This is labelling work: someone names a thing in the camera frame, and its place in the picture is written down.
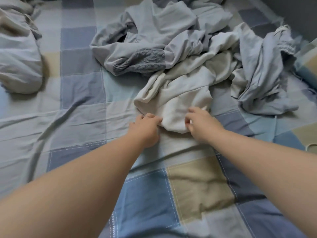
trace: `bed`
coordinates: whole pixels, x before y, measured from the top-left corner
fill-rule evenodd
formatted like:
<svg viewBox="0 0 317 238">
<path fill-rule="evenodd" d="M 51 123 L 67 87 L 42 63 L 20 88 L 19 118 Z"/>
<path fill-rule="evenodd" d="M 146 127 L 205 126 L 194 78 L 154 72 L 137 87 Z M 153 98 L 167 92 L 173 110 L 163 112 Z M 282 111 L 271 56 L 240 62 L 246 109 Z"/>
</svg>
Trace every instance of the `bed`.
<svg viewBox="0 0 317 238">
<path fill-rule="evenodd" d="M 56 0 L 41 7 L 35 24 L 42 34 L 44 84 L 33 95 L 0 90 L 0 196 L 126 133 L 138 114 L 133 99 L 147 79 L 113 76 L 89 44 L 114 16 L 140 1 Z M 226 0 L 223 7 L 233 14 L 230 29 L 246 22 L 259 36 L 282 21 L 259 0 Z M 247 113 L 224 81 L 210 88 L 212 115 L 233 132 L 317 154 L 317 94 L 287 75 L 297 111 Z M 160 129 L 160 135 L 133 165 L 101 238 L 305 237 L 212 147 L 188 133 Z"/>
</svg>

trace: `patchwork quilt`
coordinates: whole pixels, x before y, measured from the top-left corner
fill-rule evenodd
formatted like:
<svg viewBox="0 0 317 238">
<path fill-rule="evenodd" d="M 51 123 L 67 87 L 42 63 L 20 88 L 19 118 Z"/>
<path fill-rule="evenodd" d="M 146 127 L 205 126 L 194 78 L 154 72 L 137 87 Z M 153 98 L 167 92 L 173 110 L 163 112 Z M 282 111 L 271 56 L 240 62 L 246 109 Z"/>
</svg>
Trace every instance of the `patchwork quilt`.
<svg viewBox="0 0 317 238">
<path fill-rule="evenodd" d="M 0 90 L 0 196 L 127 132 L 147 79 L 113 76 L 93 57 L 97 30 L 141 0 L 58 0 L 35 20 L 43 35 L 44 84 L 37 94 Z M 282 20 L 259 0 L 226 0 L 232 29 L 257 35 Z M 299 109 L 259 116 L 238 108 L 230 81 L 210 88 L 211 113 L 233 132 L 317 153 L 317 95 L 287 74 Z M 305 237 L 263 192 L 212 147 L 160 130 L 133 165 L 100 237 Z"/>
</svg>

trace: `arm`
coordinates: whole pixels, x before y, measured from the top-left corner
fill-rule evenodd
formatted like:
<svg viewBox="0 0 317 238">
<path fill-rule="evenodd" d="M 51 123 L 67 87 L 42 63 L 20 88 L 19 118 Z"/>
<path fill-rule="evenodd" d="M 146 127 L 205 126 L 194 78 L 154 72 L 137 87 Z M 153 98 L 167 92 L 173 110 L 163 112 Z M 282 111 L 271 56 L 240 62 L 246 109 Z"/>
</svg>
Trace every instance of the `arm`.
<svg viewBox="0 0 317 238">
<path fill-rule="evenodd" d="M 185 124 L 197 140 L 209 143 L 239 168 L 303 232 L 317 236 L 317 155 L 227 131 L 200 108 L 189 109 Z"/>
<path fill-rule="evenodd" d="M 98 237 L 137 157 L 158 139 L 147 114 L 128 133 L 19 188 L 0 201 L 1 237 Z"/>
</svg>

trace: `right hand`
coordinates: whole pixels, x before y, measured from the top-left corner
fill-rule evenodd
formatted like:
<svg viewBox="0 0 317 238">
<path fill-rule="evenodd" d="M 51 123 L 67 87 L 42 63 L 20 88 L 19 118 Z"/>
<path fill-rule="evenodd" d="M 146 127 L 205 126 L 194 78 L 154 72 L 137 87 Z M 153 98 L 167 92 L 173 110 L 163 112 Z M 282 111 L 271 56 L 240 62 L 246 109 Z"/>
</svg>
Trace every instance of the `right hand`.
<svg viewBox="0 0 317 238">
<path fill-rule="evenodd" d="M 188 109 L 185 126 L 197 141 L 203 143 L 209 143 L 213 134 L 225 130 L 215 117 L 198 107 Z"/>
</svg>

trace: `finger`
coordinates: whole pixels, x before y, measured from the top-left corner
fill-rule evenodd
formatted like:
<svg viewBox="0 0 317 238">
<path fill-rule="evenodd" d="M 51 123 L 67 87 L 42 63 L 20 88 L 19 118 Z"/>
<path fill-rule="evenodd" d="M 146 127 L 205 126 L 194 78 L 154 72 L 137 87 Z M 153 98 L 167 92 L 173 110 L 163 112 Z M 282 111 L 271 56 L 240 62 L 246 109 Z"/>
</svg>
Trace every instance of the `finger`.
<svg viewBox="0 0 317 238">
<path fill-rule="evenodd" d="M 145 117 L 148 117 L 148 118 L 152 119 L 152 118 L 155 117 L 155 115 L 154 115 L 154 114 L 147 113 L 147 114 L 145 115 Z"/>
<path fill-rule="evenodd" d="M 186 123 L 185 126 L 191 133 L 194 131 L 194 126 L 192 124 Z"/>
<path fill-rule="evenodd" d="M 163 118 L 160 116 L 155 116 L 153 120 L 155 121 L 156 125 L 159 125 L 162 122 Z"/>
<path fill-rule="evenodd" d="M 190 123 L 190 120 L 193 120 L 195 118 L 194 113 L 186 113 L 185 115 L 185 123 Z"/>
<path fill-rule="evenodd" d="M 136 118 L 135 118 L 135 121 L 138 122 L 140 120 L 142 120 L 144 118 L 144 116 L 142 114 L 138 115 Z"/>
<path fill-rule="evenodd" d="M 190 107 L 188 109 L 188 112 L 190 112 L 190 113 L 196 113 L 196 112 L 199 112 L 199 111 L 201 111 L 201 109 L 199 107 Z"/>
</svg>

